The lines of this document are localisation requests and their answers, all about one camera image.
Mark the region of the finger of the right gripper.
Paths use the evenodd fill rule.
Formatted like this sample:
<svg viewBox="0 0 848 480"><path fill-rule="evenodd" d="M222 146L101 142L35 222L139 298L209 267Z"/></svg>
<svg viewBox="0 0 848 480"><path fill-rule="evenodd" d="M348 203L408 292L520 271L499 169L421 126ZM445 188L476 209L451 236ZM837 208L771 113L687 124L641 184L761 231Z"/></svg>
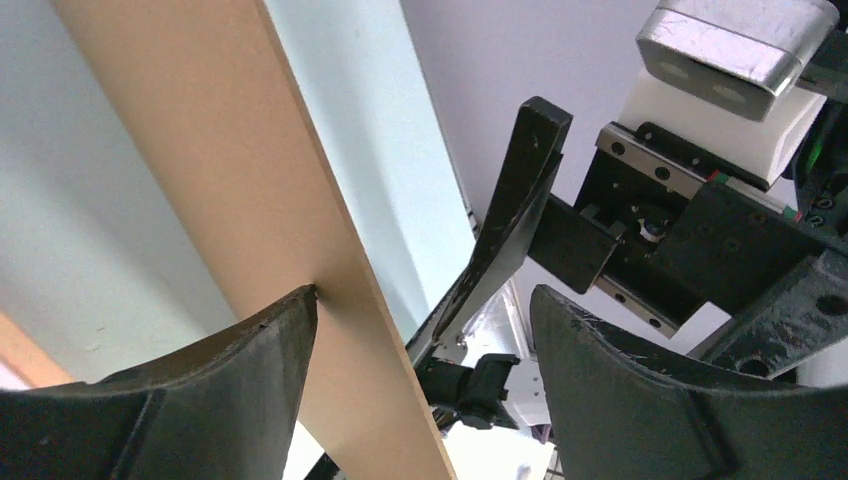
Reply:
<svg viewBox="0 0 848 480"><path fill-rule="evenodd" d="M408 342L415 367L440 353L457 361L466 324L523 265L562 162L573 115L534 96L522 103L470 259Z"/></svg>
<svg viewBox="0 0 848 480"><path fill-rule="evenodd" d="M689 357L772 380L847 338L847 257L807 257Z"/></svg>

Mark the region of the brown backing board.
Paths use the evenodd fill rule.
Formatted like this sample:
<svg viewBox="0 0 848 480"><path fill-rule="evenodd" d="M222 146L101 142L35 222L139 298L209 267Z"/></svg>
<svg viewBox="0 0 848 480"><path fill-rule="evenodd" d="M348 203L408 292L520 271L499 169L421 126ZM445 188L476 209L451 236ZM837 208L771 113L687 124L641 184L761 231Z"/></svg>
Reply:
<svg viewBox="0 0 848 480"><path fill-rule="evenodd" d="M233 311L318 289L299 419L351 479L454 468L261 1L58 1Z"/></svg>

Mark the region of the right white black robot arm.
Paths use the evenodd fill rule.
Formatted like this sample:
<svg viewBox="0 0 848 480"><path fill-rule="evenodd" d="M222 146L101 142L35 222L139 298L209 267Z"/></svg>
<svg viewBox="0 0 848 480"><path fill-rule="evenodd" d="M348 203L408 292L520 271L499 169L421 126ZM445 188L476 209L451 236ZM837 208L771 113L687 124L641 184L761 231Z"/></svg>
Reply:
<svg viewBox="0 0 848 480"><path fill-rule="evenodd" d="M847 336L847 119L827 106L791 166L800 209L654 122L605 126L577 201L552 183L572 117L517 114L471 259L408 343L430 406L477 429L540 411L569 479L843 479L847 390L792 371ZM449 352L526 261L603 290L663 334L705 304L728 322L677 354L554 288L532 295L535 355Z"/></svg>

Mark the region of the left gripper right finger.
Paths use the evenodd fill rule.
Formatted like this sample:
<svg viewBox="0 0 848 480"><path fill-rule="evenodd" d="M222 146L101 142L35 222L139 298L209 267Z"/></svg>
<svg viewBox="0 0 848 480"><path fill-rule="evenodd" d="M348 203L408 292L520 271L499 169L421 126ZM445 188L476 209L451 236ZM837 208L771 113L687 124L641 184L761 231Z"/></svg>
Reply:
<svg viewBox="0 0 848 480"><path fill-rule="evenodd" d="M569 479L843 479L847 390L736 373L670 351L552 287L529 305Z"/></svg>

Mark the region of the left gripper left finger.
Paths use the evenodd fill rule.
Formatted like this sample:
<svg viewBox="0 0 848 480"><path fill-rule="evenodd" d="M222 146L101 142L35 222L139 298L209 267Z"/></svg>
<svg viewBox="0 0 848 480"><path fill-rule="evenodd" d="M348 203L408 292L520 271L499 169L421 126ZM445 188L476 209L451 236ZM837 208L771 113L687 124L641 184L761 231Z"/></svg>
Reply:
<svg viewBox="0 0 848 480"><path fill-rule="evenodd" d="M5 479L280 479L318 323L299 287L98 382L1 395Z"/></svg>

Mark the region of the orange wooden picture frame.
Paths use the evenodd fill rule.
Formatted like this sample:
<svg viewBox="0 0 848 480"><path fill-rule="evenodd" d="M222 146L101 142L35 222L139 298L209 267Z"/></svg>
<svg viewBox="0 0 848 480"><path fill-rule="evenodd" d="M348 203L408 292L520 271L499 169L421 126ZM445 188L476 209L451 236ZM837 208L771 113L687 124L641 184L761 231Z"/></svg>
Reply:
<svg viewBox="0 0 848 480"><path fill-rule="evenodd" d="M1 313L1 361L30 387L46 388L75 381L4 313Z"/></svg>

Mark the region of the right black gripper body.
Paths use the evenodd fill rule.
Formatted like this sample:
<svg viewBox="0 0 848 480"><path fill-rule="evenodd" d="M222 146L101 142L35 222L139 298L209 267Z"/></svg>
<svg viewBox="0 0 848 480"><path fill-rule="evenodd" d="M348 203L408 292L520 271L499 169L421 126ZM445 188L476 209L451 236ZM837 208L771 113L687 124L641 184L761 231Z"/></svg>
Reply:
<svg viewBox="0 0 848 480"><path fill-rule="evenodd" d="M846 256L845 241L806 225L769 186L654 123L612 122L575 203L548 200L529 255L670 337L706 303L736 314L802 261Z"/></svg>

